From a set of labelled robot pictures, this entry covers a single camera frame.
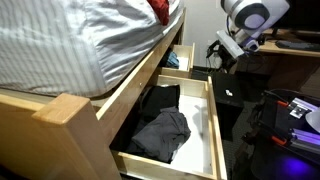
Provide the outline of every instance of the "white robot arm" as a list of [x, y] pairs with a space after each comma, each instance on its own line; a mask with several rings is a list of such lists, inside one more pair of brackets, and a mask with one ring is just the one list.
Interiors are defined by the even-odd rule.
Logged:
[[287, 0], [221, 0], [233, 26], [238, 28], [231, 38], [241, 47], [258, 51], [256, 39], [276, 23], [289, 9]]

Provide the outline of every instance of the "white bedsheet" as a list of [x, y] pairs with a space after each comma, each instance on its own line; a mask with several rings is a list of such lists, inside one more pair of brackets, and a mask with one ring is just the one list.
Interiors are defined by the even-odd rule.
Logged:
[[176, 24], [146, 0], [0, 0], [0, 87], [94, 97], [111, 90]]

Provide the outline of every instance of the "drawer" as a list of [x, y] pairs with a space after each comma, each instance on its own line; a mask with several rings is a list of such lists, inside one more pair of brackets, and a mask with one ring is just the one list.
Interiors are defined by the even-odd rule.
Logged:
[[194, 48], [192, 46], [174, 45], [172, 51], [177, 54], [179, 59], [179, 69], [162, 67], [159, 68], [160, 74], [173, 77], [191, 78], [194, 60]]
[[149, 84], [180, 85], [179, 111], [188, 120], [191, 136], [171, 164], [112, 151], [119, 172], [141, 179], [227, 179], [211, 78], [159, 75]]

